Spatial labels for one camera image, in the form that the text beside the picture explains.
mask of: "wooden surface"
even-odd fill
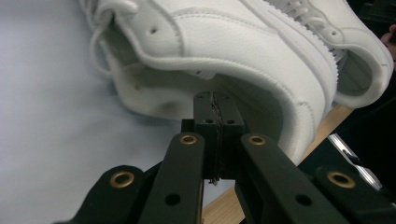
[[[353,109],[337,105],[319,124],[314,142],[305,152],[305,159],[350,113]],[[228,189],[215,201],[204,208],[205,224],[239,224],[244,219],[244,213],[233,188]]]

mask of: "black metal bracket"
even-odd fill
[[[353,170],[317,166],[308,178],[270,137],[249,132],[227,95],[199,93],[193,112],[162,162],[146,172],[131,166],[110,169],[77,214],[58,224],[201,223],[203,180],[220,178],[235,179],[245,223],[396,220],[396,209]],[[359,206],[351,197],[374,203]]]

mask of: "white shoe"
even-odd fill
[[[333,51],[340,73],[337,103],[362,107],[382,95],[393,72],[393,60],[346,0],[266,1],[306,25]]]
[[[331,108],[333,56],[268,3],[88,2],[81,5],[94,16],[92,51],[101,42],[109,70],[100,70],[134,112],[188,119],[193,95],[220,91],[235,99],[253,132],[273,137],[298,163]]]

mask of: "white shoelace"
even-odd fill
[[[296,21],[301,23],[307,29],[310,26],[315,27],[317,30],[325,29],[329,26],[329,23],[321,18],[317,13],[310,10],[308,7],[304,6],[301,0],[289,0],[289,2],[281,8],[281,10],[288,14],[290,17],[294,18]],[[347,55],[347,51],[343,49],[332,49],[329,48],[338,66],[344,64],[343,58]]]
[[[102,12],[101,15],[98,15],[98,0],[79,0],[81,7],[83,8],[85,14],[87,15],[87,23],[93,30],[93,35],[90,41],[90,58],[92,60],[94,68],[105,75],[108,78],[111,78],[111,71],[104,68],[98,59],[97,46],[100,44],[102,40],[103,33],[107,30],[107,27],[113,20],[114,12],[112,10],[108,10]],[[137,5],[132,2],[127,3],[127,7],[131,10],[131,12],[137,12]]]

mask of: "person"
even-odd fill
[[[392,55],[394,63],[396,61],[396,43],[390,42],[390,39],[392,38],[393,35],[395,35],[395,33],[396,33],[396,24],[393,24],[389,27],[389,33],[386,33],[381,37],[381,41],[388,47],[388,50]]]

